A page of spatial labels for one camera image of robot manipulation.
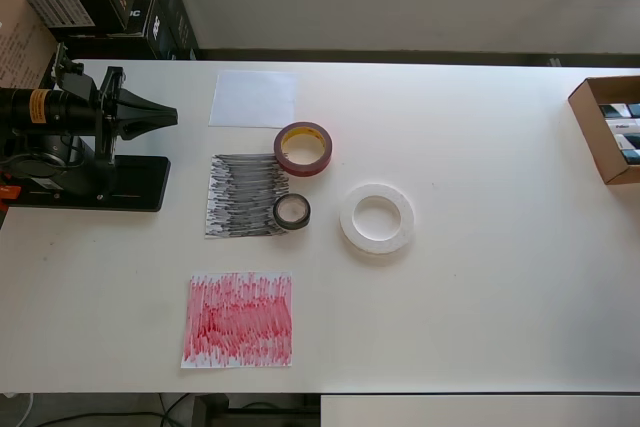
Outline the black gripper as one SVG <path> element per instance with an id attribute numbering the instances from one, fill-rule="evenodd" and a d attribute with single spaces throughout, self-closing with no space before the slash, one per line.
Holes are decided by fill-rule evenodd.
<path id="1" fill-rule="evenodd" d="M 107 68 L 98 91 L 95 160 L 100 168 L 111 168 L 114 165 L 120 92 L 121 118 L 138 119 L 121 122 L 121 138 L 123 140 L 133 140 L 148 132 L 174 126 L 178 123 L 178 112 L 175 108 L 149 101 L 122 89 L 124 80 L 124 69 L 110 66 Z"/>

